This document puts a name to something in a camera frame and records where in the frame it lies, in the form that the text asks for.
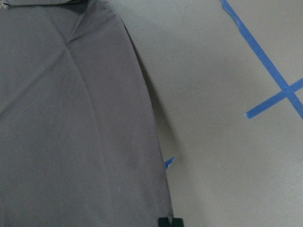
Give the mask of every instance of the small blue tape piece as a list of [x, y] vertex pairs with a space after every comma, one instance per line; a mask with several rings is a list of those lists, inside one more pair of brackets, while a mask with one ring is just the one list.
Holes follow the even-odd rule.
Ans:
[[168, 169], [170, 164], [175, 160], [175, 157], [172, 157], [171, 159], [167, 160], [165, 162], [165, 169]]
[[[303, 88], [303, 79], [295, 82], [290, 87], [294, 90], [294, 92], [300, 90], [301, 88]], [[257, 105], [255, 108], [249, 110], [246, 113], [246, 116], [249, 119], [251, 119], [251, 118], [255, 117], [256, 115], [258, 115], [259, 113], [265, 111], [269, 107], [273, 106], [274, 104], [280, 102], [284, 98], [286, 98], [286, 95], [283, 93], [283, 91], [280, 91], [278, 94], [272, 96], [271, 98], [269, 98], [265, 102], [261, 103], [260, 105]]]

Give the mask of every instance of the gray fabric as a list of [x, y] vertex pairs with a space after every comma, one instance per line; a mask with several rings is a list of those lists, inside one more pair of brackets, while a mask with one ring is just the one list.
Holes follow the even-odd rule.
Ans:
[[172, 213], [148, 91], [107, 3], [0, 9], [0, 226]]
[[71, 0], [3, 0], [3, 3], [21, 6], [21, 5], [57, 5], [64, 4]]

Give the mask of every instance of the blue tape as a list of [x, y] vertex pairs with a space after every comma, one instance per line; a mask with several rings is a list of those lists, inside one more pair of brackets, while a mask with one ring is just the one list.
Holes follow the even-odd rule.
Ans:
[[[278, 71], [278, 69], [275, 67], [275, 65], [272, 63], [272, 61], [269, 59], [269, 57], [266, 55], [266, 53], [262, 50], [261, 46], [258, 44], [258, 42], [255, 40], [255, 38], [252, 36], [250, 31], [246, 28], [246, 26], [243, 24], [241, 19], [238, 17], [238, 15], [235, 13], [235, 11], [232, 9], [230, 4], [227, 2], [227, 0], [221, 0], [223, 9], [232, 17], [232, 19], [236, 22], [240, 33], [245, 38], [247, 43], [250, 45], [252, 50], [255, 52], [257, 57], [260, 59], [260, 61], [263, 63], [269, 74], [272, 76], [272, 78], [275, 80], [275, 82], [279, 85], [282, 92], [284, 93], [285, 97], [288, 98], [288, 100], [291, 102], [293, 107], [296, 109], [298, 114], [303, 119], [303, 104], [299, 100], [299, 98], [294, 93], [294, 90], [291, 86], [288, 85], [286, 80], [283, 78], [281, 73]], [[276, 98], [281, 98], [282, 96], [278, 96], [275, 98], [272, 98], [270, 100], [270, 103], [275, 102]]]
[[[300, 90], [301, 88], [303, 88], [303, 79], [295, 82], [290, 87], [294, 90], [294, 92]], [[256, 115], [258, 115], [259, 113], [265, 111], [269, 107], [273, 106], [274, 104], [280, 102], [284, 98], [286, 98], [286, 95], [283, 93], [283, 91], [280, 91], [278, 94], [272, 96], [271, 98], [269, 98], [265, 102], [261, 103], [260, 105], [257, 105], [255, 108], [249, 110], [246, 113], [246, 116], [249, 119], [251, 119], [251, 118], [255, 117]]]
[[175, 157], [172, 157], [171, 159], [167, 160], [165, 162], [165, 169], [168, 169], [170, 164], [175, 160]]

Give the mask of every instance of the concrete floor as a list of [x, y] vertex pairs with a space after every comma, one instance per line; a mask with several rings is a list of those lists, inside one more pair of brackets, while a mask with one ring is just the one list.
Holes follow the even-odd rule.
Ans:
[[[301, 227], [303, 121], [219, 0], [111, 0], [145, 67], [176, 217], [186, 227]], [[303, 1], [229, 3], [289, 84], [303, 72]], [[296, 92], [303, 101], [303, 89]]]

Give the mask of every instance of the blue tape strip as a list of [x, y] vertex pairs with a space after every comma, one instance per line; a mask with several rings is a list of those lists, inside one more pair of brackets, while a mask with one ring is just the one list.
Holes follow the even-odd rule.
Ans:
[[[290, 87], [294, 90], [294, 92], [300, 90], [301, 88], [303, 88], [303, 79], [295, 82]], [[249, 119], [251, 119], [251, 118], [255, 117], [256, 115], [258, 115], [259, 113], [265, 111], [269, 107], [273, 106], [274, 104], [280, 102], [284, 98], [286, 98], [286, 95], [283, 93], [283, 91], [280, 91], [278, 94], [272, 96], [271, 98], [269, 98], [265, 102], [261, 103], [260, 105], [257, 105], [255, 108], [249, 110], [246, 113], [246, 116]]]
[[240, 33], [245, 38], [247, 43], [250, 45], [252, 50], [255, 52], [257, 57], [260, 59], [260, 61], [263, 63], [269, 74], [272, 76], [272, 78], [275, 80], [275, 82], [279, 85], [282, 92], [285, 94], [285, 96], [288, 98], [288, 100], [291, 102], [293, 107], [296, 109], [298, 114], [303, 119], [303, 104], [299, 100], [299, 98], [294, 93], [294, 90], [288, 85], [286, 80], [283, 78], [281, 73], [278, 71], [278, 69], [274, 66], [272, 61], [269, 59], [269, 57], [266, 55], [266, 53], [262, 50], [261, 46], [258, 44], [258, 42], [255, 40], [255, 38], [252, 36], [250, 31], [246, 28], [246, 26], [243, 24], [243, 22], [240, 20], [238, 15], [235, 13], [235, 11], [232, 9], [230, 4], [227, 2], [227, 0], [221, 0], [223, 9], [232, 17], [232, 19], [236, 22]]
[[172, 157], [171, 159], [167, 160], [165, 162], [165, 169], [168, 169], [170, 164], [175, 160], [175, 157]]

